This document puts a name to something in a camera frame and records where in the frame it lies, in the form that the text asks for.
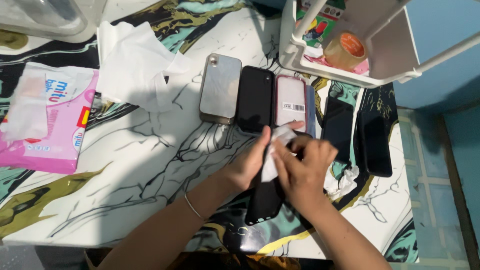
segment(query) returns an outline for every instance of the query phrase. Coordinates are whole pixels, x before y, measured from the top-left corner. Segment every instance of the gray phone case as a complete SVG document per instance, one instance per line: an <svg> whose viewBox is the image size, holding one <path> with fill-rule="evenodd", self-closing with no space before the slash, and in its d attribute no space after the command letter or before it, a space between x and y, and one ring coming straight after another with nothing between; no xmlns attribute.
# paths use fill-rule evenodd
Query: gray phone case
<svg viewBox="0 0 480 270"><path fill-rule="evenodd" d="M237 109L241 61L212 53L207 57L200 97L200 119L232 124Z"/></svg>

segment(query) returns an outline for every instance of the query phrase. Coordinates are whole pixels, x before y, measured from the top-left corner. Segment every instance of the orange label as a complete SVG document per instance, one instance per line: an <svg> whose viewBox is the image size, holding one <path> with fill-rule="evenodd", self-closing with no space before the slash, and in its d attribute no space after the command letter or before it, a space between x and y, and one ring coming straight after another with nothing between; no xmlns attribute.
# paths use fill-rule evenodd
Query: orange label
<svg viewBox="0 0 480 270"><path fill-rule="evenodd" d="M365 54L365 49L356 36L352 34L342 34L340 37L340 43L343 48L347 50L351 55L356 57L362 57Z"/></svg>

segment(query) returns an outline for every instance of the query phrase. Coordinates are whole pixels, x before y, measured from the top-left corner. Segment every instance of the right hand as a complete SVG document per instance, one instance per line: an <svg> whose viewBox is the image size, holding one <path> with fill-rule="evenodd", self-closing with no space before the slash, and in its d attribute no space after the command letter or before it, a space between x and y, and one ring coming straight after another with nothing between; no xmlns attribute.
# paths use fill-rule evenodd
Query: right hand
<svg viewBox="0 0 480 270"><path fill-rule="evenodd" d="M273 145L273 158L285 195L293 207L310 220L321 204L328 202L323 193L325 176L338 150L328 141L298 136L293 141L292 152L303 149L304 158L300 161L280 141L276 140Z"/></svg>

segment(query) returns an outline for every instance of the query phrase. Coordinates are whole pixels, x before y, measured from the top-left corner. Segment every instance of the left hand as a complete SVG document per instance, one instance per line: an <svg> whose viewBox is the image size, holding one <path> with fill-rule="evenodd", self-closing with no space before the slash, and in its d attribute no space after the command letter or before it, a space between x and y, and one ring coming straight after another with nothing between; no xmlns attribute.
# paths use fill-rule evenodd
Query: left hand
<svg viewBox="0 0 480 270"><path fill-rule="evenodd" d="M290 128L299 129L305 122L290 122ZM241 153L233 163L223 167L218 172L222 178L228 179L231 192L241 192L250 188L252 179L257 175L263 165L264 151L270 142L270 127L264 126L262 135L255 144Z"/></svg>

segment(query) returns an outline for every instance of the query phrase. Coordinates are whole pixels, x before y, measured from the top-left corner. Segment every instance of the wet wipes package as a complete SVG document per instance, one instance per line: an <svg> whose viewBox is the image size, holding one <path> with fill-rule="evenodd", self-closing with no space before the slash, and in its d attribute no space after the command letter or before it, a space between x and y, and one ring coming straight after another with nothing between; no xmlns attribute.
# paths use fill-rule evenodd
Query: wet wipes package
<svg viewBox="0 0 480 270"><path fill-rule="evenodd" d="M25 90L25 85L28 88L31 88L31 85L25 82L32 82L32 78L38 78L39 74L45 78L43 96L46 103L46 136L6 140L5 133L22 124L12 121L13 111L9 119L9 112L0 124L0 167L73 174L95 95L98 70L73 66L54 68L39 63L27 63L11 100L11 109L14 109L15 104L17 106L16 121L28 121L26 113L18 116L21 114L18 104L22 103L22 95L16 93L29 92L28 89Z"/></svg>

